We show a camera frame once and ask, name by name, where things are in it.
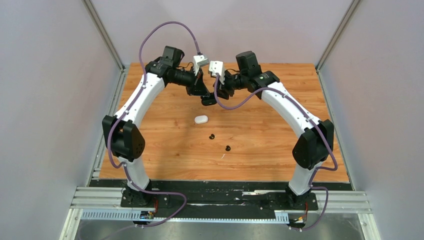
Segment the black earbud charging case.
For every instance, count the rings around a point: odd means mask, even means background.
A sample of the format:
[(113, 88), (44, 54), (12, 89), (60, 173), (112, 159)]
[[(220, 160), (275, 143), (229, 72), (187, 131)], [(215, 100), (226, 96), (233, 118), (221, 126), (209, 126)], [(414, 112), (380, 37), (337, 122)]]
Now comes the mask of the black earbud charging case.
[(215, 96), (213, 94), (209, 95), (209, 96), (201, 96), (201, 104), (203, 106), (212, 106), (217, 104), (217, 100), (215, 98)]

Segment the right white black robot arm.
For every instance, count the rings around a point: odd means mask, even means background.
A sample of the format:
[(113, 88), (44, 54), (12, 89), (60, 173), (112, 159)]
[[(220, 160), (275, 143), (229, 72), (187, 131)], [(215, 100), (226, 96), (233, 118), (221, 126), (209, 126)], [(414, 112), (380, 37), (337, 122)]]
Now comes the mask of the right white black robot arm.
[(257, 96), (271, 106), (291, 127), (297, 136), (292, 155), (296, 162), (283, 204), (292, 209), (305, 207), (312, 191), (312, 181), (323, 162), (335, 157), (334, 124), (329, 120), (320, 120), (303, 107), (284, 87), (272, 71), (263, 71), (252, 51), (236, 55), (238, 71), (234, 74), (225, 69), (221, 61), (211, 61), (208, 72), (215, 78), (214, 98), (229, 99), (235, 90), (249, 91), (249, 100)]

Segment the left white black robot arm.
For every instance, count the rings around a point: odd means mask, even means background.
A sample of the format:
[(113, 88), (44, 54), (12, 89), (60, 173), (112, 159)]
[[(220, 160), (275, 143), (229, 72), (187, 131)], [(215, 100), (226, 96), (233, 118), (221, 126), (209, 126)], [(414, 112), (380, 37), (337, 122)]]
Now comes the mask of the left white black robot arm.
[(142, 161), (146, 141), (139, 127), (159, 93), (168, 84), (176, 84), (185, 87), (189, 96), (210, 96), (201, 69), (209, 64), (208, 58), (202, 53), (196, 54), (191, 69), (185, 70), (180, 67), (184, 55), (181, 49), (166, 46), (162, 56), (145, 65), (140, 82), (126, 103), (114, 115), (106, 115), (102, 120), (109, 161), (128, 175), (122, 206), (146, 207), (155, 195)]

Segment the white earbud charging case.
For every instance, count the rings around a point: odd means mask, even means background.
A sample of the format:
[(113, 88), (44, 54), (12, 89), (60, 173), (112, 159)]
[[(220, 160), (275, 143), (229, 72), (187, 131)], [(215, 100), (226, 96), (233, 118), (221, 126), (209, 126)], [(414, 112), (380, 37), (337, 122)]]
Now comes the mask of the white earbud charging case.
[(209, 118), (207, 115), (199, 115), (194, 118), (194, 123), (197, 125), (205, 124), (208, 121), (209, 121)]

